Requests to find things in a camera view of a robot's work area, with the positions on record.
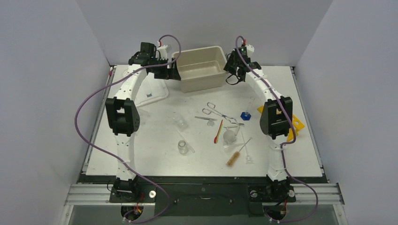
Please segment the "beige plastic tub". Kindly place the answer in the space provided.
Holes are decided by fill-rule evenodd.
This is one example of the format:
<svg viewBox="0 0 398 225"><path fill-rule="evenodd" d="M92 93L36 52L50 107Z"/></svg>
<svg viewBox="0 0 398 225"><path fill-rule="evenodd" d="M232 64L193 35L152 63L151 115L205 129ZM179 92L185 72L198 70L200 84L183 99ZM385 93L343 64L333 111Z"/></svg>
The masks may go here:
<svg viewBox="0 0 398 225"><path fill-rule="evenodd" d="M220 46L181 51L176 66L183 93L218 88L225 84L226 57Z"/></svg>

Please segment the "metal crucible tongs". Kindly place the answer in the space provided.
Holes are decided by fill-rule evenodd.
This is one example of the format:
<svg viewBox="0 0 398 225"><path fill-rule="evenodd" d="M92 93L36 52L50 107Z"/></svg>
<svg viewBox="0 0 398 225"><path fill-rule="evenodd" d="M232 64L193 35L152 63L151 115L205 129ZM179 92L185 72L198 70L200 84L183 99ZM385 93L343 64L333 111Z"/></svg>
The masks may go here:
<svg viewBox="0 0 398 225"><path fill-rule="evenodd" d="M239 122L236 118L234 117L230 117L227 116L221 112L219 112L218 110L216 110L216 106L215 104L211 103L211 102L207 102L207 107L202 109L202 112L206 115L210 115L210 114L216 114L224 119L226 119L229 123L234 124L234 125L238 125L238 126L243 126L244 123Z"/></svg>

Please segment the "yellow test tube rack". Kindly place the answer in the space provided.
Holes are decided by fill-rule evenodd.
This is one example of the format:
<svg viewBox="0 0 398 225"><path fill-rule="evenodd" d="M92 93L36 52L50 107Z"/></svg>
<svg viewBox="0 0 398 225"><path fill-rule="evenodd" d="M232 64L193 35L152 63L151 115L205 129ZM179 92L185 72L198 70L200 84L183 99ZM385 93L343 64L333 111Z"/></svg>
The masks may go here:
<svg viewBox="0 0 398 225"><path fill-rule="evenodd" d="M264 109L264 106L260 106L259 108L257 108L257 111L260 114L262 114L263 113L263 109ZM298 132L300 130L302 130L305 127L305 125L294 114L292 115L292 124L293 124L293 128L294 128L295 134L296 134L296 136L298 136L299 135ZM291 128L289 128L289 133L287 135L287 140L286 141L287 142L291 142L293 140L293 138L294 138L293 131L292 131Z"/></svg>

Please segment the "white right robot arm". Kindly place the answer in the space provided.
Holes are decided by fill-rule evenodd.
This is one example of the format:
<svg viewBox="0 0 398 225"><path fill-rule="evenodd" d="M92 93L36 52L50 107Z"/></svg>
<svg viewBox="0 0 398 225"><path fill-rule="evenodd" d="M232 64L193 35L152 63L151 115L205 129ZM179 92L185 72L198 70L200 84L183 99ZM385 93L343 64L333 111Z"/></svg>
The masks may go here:
<svg viewBox="0 0 398 225"><path fill-rule="evenodd" d="M264 103L260 128L268 136L271 145L264 189L268 199L277 200L289 192L290 183L286 173L283 147L277 146L274 140L281 135L288 136L292 127L293 102L290 97L284 97L271 85L257 62L251 61L248 47L243 45L234 48L224 70L236 76L238 82L248 83Z"/></svg>

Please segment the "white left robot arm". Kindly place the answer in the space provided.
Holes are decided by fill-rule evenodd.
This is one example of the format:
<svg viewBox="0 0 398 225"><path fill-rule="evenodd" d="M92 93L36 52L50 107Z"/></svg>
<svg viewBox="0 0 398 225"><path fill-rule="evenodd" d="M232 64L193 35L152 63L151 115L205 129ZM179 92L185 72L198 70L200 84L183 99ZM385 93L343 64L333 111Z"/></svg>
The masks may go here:
<svg viewBox="0 0 398 225"><path fill-rule="evenodd" d="M140 51L128 61L128 69L124 80L114 97L105 102L107 120L111 128L117 147L118 169L114 189L122 192L122 196L129 202L139 198L140 188L137 185L137 175L134 162L134 134L140 126L140 116L135 105L135 99L141 84L149 73L156 79L176 79L175 64L167 65L168 53L171 46L158 46L143 42Z"/></svg>

